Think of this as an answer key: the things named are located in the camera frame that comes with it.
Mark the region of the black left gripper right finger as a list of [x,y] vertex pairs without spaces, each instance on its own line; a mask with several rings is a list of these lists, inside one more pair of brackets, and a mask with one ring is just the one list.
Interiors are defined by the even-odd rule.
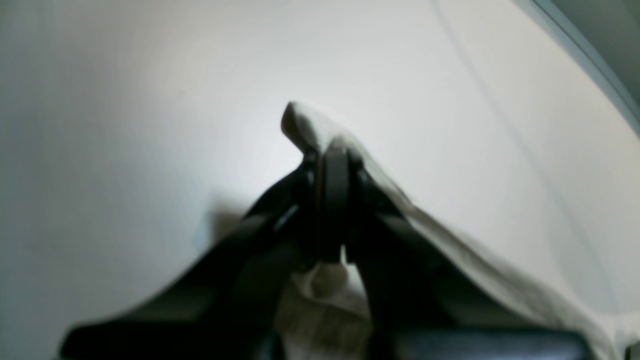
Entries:
[[369,360],[589,360],[583,337],[492,299],[409,223],[354,151],[322,157],[322,258],[354,264],[374,333]]

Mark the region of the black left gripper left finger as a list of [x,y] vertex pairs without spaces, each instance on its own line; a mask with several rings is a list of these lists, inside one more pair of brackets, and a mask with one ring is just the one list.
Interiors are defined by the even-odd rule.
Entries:
[[62,360],[284,360],[274,320],[304,263],[318,152],[270,187],[176,282],[119,317],[73,328]]

